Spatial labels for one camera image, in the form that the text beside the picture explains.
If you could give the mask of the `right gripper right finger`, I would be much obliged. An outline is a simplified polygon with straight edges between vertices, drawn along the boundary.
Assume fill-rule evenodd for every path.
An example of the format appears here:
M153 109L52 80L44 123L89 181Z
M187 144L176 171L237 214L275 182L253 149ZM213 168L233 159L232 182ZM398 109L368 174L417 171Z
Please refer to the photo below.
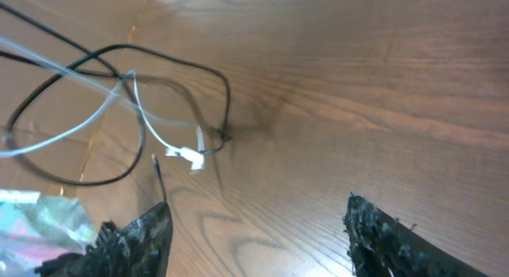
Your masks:
M432 245L364 197L351 194L343 218L357 277L475 277L483 273Z

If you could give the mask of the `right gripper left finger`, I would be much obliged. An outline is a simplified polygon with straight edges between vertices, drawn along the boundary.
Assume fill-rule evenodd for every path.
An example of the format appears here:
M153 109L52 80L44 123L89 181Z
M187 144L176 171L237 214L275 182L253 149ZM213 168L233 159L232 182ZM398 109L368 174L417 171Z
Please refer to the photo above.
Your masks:
M104 222L84 254L65 253L34 269L37 276L165 277L173 238L169 204L162 201L124 228Z

